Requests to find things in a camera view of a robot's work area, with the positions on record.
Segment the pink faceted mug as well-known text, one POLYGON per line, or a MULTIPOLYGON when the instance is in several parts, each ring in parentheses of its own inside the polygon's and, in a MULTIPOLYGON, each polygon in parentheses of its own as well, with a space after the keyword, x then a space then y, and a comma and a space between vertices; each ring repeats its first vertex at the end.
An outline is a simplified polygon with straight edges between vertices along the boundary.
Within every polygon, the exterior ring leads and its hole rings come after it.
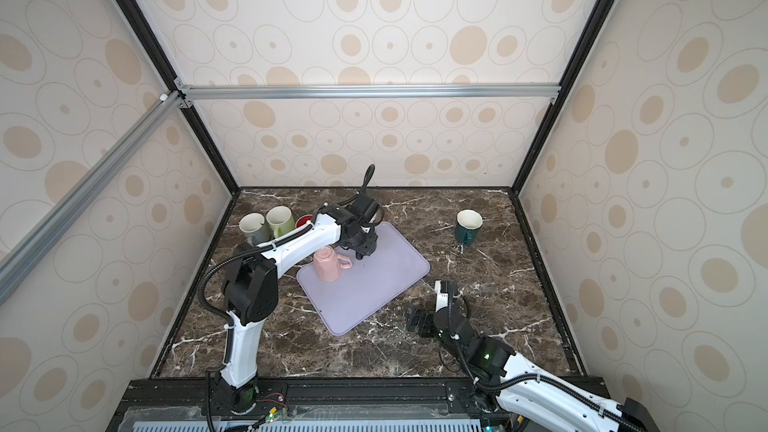
POLYGON ((337 281, 344 270, 351 268, 350 257, 339 254, 333 247, 326 246, 313 254, 313 267, 322 282, 337 281))

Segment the white mug red inside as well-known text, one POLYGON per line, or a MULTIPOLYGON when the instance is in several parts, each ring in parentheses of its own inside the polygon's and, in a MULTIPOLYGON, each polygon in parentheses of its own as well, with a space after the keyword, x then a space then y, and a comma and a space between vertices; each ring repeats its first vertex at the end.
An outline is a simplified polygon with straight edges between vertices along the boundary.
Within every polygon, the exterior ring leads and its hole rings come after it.
POLYGON ((306 214, 298 218, 298 220, 295 223, 295 226, 297 229, 300 229, 304 227, 306 224, 311 225, 312 221, 313 221, 313 215, 306 214))

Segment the lavender plastic tray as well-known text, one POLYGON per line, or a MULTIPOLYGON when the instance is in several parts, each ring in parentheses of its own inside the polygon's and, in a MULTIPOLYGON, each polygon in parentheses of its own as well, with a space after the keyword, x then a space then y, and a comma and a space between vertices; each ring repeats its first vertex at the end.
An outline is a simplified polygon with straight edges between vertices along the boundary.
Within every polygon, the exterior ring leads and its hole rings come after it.
POLYGON ((349 333, 360 322, 394 300, 430 271, 427 259, 391 223, 377 228, 376 251, 324 282, 314 264, 299 269, 296 278, 315 311, 334 336, 349 333))

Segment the light green mug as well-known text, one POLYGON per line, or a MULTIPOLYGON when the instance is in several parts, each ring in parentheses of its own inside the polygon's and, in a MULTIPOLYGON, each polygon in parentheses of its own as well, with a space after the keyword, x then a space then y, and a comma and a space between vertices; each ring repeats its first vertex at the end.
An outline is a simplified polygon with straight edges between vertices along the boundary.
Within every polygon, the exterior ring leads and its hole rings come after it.
POLYGON ((267 212, 265 218, 275 239, 289 234, 296 228, 294 214, 287 206, 273 207, 267 212))

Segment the dark green mug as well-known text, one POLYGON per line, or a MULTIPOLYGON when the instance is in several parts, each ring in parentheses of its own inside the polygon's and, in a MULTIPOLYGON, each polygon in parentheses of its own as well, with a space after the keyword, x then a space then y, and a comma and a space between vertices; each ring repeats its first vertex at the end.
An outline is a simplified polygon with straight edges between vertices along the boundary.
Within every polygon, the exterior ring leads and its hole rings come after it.
POLYGON ((483 217, 480 213, 465 209, 456 215, 456 225, 454 236, 458 244, 468 247, 471 246, 483 226, 483 217))

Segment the grey mug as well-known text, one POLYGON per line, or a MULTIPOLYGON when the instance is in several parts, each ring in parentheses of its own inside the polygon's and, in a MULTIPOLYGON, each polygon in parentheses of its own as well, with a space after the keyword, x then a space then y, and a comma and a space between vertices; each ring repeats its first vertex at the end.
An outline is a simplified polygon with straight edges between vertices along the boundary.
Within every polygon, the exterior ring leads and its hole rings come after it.
POLYGON ((243 216, 238 224, 246 242, 251 246, 272 240, 272 231, 265 217, 260 213, 249 213, 243 216))

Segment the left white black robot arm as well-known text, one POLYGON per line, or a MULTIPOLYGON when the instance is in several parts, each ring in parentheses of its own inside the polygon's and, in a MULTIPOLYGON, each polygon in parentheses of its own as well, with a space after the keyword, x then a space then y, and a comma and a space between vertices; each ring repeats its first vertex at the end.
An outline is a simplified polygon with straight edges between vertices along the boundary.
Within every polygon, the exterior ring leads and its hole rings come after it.
POLYGON ((357 260, 374 253, 375 228, 383 220, 381 206, 367 194, 374 172, 369 165, 353 196, 321 205, 303 226, 258 245, 241 244, 205 273, 197 299, 226 321, 227 332, 222 365, 212 371, 207 390, 214 403, 237 415, 256 405, 259 341, 278 305, 278 282, 286 271, 327 246, 351 251, 357 260))

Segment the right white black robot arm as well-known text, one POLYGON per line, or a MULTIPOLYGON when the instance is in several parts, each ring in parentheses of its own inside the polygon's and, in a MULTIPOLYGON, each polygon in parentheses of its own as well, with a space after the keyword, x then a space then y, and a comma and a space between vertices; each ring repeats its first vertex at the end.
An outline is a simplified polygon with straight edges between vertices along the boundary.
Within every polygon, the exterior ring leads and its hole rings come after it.
POLYGON ((557 377, 497 337, 477 332, 455 292, 439 291, 432 311, 411 307, 406 329, 436 340, 471 381, 489 410, 502 409, 551 431, 657 431, 649 410, 627 398, 619 403, 557 377))

